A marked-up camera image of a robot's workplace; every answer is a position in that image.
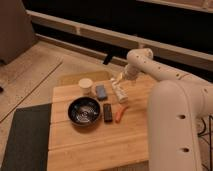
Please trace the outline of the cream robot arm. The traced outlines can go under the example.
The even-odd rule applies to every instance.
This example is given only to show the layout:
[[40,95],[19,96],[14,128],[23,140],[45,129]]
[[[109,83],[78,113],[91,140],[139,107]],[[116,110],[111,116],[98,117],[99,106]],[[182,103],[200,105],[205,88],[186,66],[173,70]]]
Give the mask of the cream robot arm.
[[196,119],[213,114],[213,83],[156,62],[149,48],[127,53],[122,76],[134,80],[140,72],[157,83],[148,98],[150,171],[202,171]]

